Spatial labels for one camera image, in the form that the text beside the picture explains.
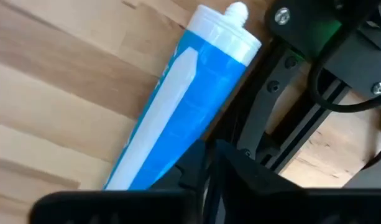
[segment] black wire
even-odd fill
[[[359,1],[359,5],[353,10],[354,19],[342,24],[338,31],[328,40],[320,51],[314,64],[312,64],[308,75],[308,89],[313,100],[322,108],[327,110],[353,113],[365,111],[381,106],[381,95],[354,105],[337,105],[325,100],[318,91],[318,79],[324,65],[334,55],[337,49],[346,41],[346,39],[355,32],[362,23],[364,23],[369,15],[378,7],[381,0],[364,0]],[[363,169],[367,169],[381,160],[381,151],[370,160]]]

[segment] metal plate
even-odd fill
[[[275,13],[286,7],[290,20],[285,25],[275,22]],[[278,0],[266,15],[270,30],[302,53],[310,62],[316,58],[326,41],[340,26],[334,16],[334,9],[323,0]],[[347,83],[366,99],[373,98],[372,87],[381,82],[381,50],[365,38],[360,31],[344,43],[326,65],[326,69]]]

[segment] white nozzle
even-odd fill
[[[232,3],[225,12],[227,17],[233,24],[237,26],[244,26],[248,18],[248,9],[243,2]]]

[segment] wooden board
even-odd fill
[[[223,12],[232,2],[0,0],[0,223],[24,223],[50,192],[100,189],[197,5]],[[247,29],[267,44],[272,0],[244,2]],[[305,72],[268,131],[305,88]],[[282,175],[340,187],[380,148],[379,127],[376,111],[333,113]]]

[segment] black metal frame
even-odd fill
[[[275,22],[274,14],[283,7],[290,9],[291,19],[281,26]],[[305,91],[271,134],[265,132],[268,118],[284,88],[300,73],[299,64],[318,55],[341,24],[341,17],[326,1],[278,0],[266,14],[265,21],[276,35],[270,50],[242,85],[208,142],[215,139],[230,142],[278,173],[330,111],[317,105]],[[353,88],[366,98],[374,97],[371,86],[381,82],[380,42],[380,30],[362,27],[352,35],[322,71],[321,95],[332,103],[339,103]]]

